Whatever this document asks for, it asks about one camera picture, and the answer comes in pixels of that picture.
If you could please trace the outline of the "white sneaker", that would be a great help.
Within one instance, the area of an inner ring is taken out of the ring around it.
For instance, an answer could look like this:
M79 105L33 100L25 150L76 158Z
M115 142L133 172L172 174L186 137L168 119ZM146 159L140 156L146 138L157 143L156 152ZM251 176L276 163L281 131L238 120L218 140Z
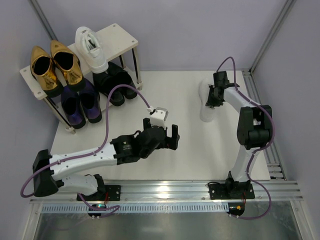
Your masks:
M107 71L107 57L100 38L94 31L85 26L79 27L75 33L75 46L93 73Z
M214 119L214 108L206 106L209 98L210 86L212 85L212 83L212 80L210 80L209 78L205 78L201 81L198 87L198 94L201 101L199 117L205 123L210 123Z

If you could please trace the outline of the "black loafer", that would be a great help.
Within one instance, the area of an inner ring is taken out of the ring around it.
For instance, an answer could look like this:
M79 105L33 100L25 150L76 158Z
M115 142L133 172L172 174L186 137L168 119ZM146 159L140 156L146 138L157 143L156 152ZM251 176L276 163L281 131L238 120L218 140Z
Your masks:
M110 77L112 77L113 82L116 83L117 85L123 84L123 85L129 85L134 89L136 88L129 73L111 61L108 62L107 74ZM128 100L132 100L135 97L137 97L137 93L131 88L121 87L119 91Z
M114 77L108 75L106 72L101 72L93 73L92 79L95 88L106 97L110 97L109 101L114 106L119 107L125 103L124 96L119 89L116 89L112 94L110 94L111 90L117 86Z

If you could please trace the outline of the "purple loafer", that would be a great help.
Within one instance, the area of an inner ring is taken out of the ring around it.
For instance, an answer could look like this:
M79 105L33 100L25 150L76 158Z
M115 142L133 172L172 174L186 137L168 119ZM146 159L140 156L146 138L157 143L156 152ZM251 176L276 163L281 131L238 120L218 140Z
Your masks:
M77 130L85 126L86 120L81 110L80 97L68 86L65 86L61 93L61 106L69 124L74 129Z
M85 117L91 124L96 124L102 119L100 107L100 94L95 86L86 78L85 87L78 93Z

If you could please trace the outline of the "gold loafer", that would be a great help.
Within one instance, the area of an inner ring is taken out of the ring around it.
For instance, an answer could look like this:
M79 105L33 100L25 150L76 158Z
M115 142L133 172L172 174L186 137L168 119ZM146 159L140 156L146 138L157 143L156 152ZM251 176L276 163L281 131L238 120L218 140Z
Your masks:
M30 71L49 98L55 98L62 93L63 85L56 75L56 66L51 56L40 46L32 48Z
M70 90L81 91L86 86L86 82L81 70L80 60L75 53L57 40L50 42L50 53L54 64L61 71Z

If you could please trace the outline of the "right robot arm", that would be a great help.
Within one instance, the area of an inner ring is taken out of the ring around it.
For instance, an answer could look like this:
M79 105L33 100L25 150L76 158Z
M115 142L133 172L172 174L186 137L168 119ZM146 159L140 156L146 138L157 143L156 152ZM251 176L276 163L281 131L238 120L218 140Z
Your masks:
M236 83L228 80L226 71L213 74L206 106L230 104L239 114L236 137L240 144L235 164L224 183L209 182L211 200L254 199L251 171L259 151L273 138L272 108L259 105L240 92Z

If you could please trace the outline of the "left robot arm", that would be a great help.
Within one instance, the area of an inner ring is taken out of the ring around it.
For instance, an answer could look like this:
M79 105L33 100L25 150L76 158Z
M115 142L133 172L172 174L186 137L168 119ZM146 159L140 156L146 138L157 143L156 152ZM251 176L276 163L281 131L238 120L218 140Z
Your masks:
M50 154L41 150L32 165L33 195L47 197L58 191L77 193L89 200L105 193L105 184L99 174L81 176L78 173L98 167L136 163L148 158L155 150L176 150L180 140L179 128L152 125L149 118L143 119L143 131L120 135L101 148L92 148L68 154Z

